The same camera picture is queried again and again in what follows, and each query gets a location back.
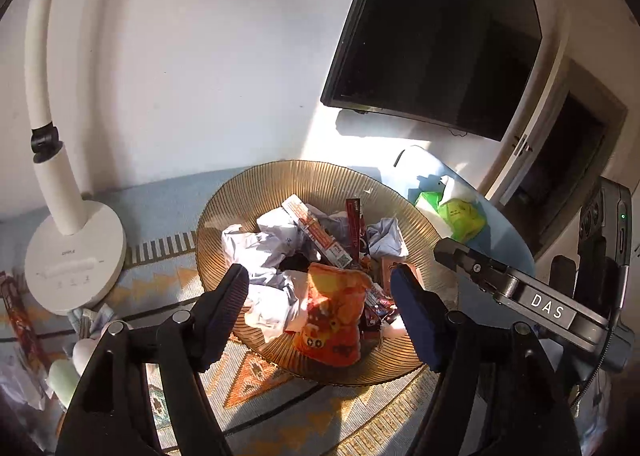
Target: gold ribbed bowl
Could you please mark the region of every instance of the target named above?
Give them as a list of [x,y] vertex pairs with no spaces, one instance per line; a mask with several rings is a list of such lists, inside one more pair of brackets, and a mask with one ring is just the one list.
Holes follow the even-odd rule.
[[[206,290],[215,289],[225,275],[221,233],[239,223],[244,231],[258,231],[256,219],[291,194],[325,213],[344,209],[345,198],[360,198],[367,224],[397,217],[427,290],[438,293],[449,308],[457,303],[456,276],[436,263],[433,247],[440,239],[429,221],[407,200],[386,185],[346,167],[308,160],[283,160],[256,165],[225,183],[202,212],[196,237],[196,262]],[[240,313],[236,336],[269,362],[303,378],[323,384],[368,386],[406,375],[421,365],[409,337],[384,339],[379,347],[347,368],[326,366],[303,356],[283,334],[266,344],[259,329],[244,323]]]

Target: cable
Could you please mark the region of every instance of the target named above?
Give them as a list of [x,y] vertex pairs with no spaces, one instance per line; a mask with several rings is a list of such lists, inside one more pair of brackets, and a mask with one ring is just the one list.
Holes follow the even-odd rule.
[[465,132],[464,132],[464,134],[462,134],[462,135],[458,135],[458,134],[454,133],[454,132],[451,130],[451,128],[447,128],[447,129],[449,130],[449,133],[451,133],[454,137],[466,137],[466,136],[468,135],[468,133],[469,133],[468,131],[465,131]]
[[620,308],[616,308],[614,312],[611,314],[611,328],[609,328],[609,331],[607,332],[607,338],[604,341],[604,346],[602,347],[600,357],[598,358],[598,363],[596,364],[596,367],[594,367],[593,371],[591,372],[591,375],[589,376],[584,387],[580,390],[580,392],[574,398],[574,401],[571,403],[570,409],[574,409],[578,405],[578,403],[582,400],[585,393],[587,392],[587,389],[589,389],[589,386],[593,384],[593,381],[596,379],[596,376],[598,376],[598,371],[600,370],[600,367],[604,362],[604,357],[607,355],[607,350],[609,349],[609,344],[611,343],[611,338],[613,337],[613,331],[616,329],[616,326],[618,325],[618,321],[620,319],[620,311],[621,311]]

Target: blue table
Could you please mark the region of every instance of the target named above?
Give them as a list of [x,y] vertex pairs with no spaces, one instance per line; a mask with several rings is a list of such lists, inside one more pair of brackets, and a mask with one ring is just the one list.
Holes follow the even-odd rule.
[[[442,189],[440,178],[445,175],[464,183],[476,194],[479,210],[486,217],[482,231],[466,245],[535,277],[533,256],[513,225],[483,195],[428,151],[418,146],[407,148],[398,157],[393,169],[381,172],[381,181],[413,203],[423,191],[435,191],[438,185]],[[513,310],[498,305],[466,277],[459,276],[458,282],[458,305],[479,324],[505,328],[523,320]]]

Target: lamp base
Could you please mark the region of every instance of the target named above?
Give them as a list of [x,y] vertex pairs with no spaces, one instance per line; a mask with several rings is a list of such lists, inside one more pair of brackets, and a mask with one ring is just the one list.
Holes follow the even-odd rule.
[[27,286],[43,308],[57,315],[100,301],[124,262],[126,239],[118,215],[103,203],[83,203],[89,218],[77,233],[62,235],[49,216],[27,247]]

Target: white paper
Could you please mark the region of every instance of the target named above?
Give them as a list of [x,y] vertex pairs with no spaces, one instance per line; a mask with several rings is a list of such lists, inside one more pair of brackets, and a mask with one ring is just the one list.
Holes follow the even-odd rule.
[[270,210],[256,221],[260,232],[276,236],[280,240],[280,252],[285,256],[292,256],[302,247],[305,234],[282,207]]
[[240,263],[249,272],[252,283],[252,279],[263,274],[268,274],[267,279],[271,279],[276,267],[285,258],[288,245],[274,234],[240,232],[240,229],[241,225],[235,224],[222,231],[222,250],[227,266]]
[[405,258],[409,255],[397,218],[382,218],[378,223],[367,226],[367,234],[369,252],[376,261],[380,261],[382,256]]
[[444,183],[444,191],[439,205],[444,205],[448,201],[456,198],[466,201],[467,203],[476,203],[478,201],[478,193],[471,189],[465,182],[456,180],[452,176],[443,176],[441,181]]
[[247,326],[260,328],[265,342],[283,334],[291,308],[287,292],[273,287],[249,285],[244,305],[250,306],[244,313],[244,322]]
[[402,317],[398,315],[391,324],[383,321],[380,328],[380,334],[385,339],[397,339],[398,337],[404,337],[407,335]]
[[285,330],[300,331],[306,324],[306,318],[308,317],[306,312],[309,293],[308,274],[298,271],[284,271],[282,274],[293,287],[296,298],[295,302],[290,306]]

